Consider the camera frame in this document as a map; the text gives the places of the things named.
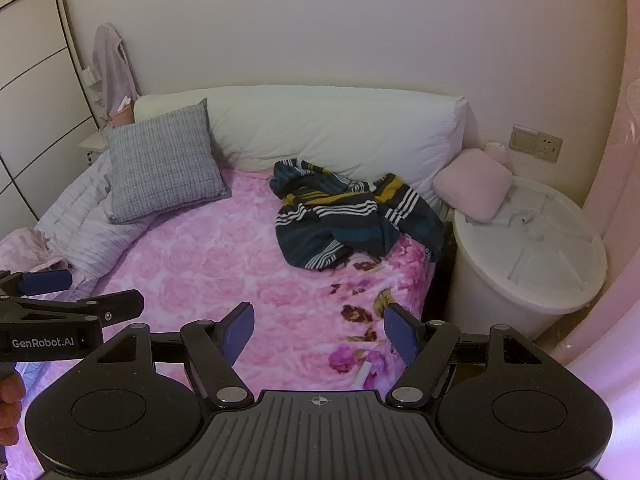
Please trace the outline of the person's left hand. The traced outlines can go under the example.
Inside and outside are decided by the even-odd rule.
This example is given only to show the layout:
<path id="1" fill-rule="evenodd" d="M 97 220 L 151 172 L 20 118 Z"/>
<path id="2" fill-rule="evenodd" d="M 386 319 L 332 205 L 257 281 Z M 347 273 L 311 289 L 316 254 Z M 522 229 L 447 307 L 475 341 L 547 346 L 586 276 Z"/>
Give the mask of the person's left hand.
<path id="1" fill-rule="evenodd" d="M 0 382 L 0 444 L 16 445 L 17 425 L 21 418 L 22 401 L 26 396 L 23 378 L 17 372 Z"/>

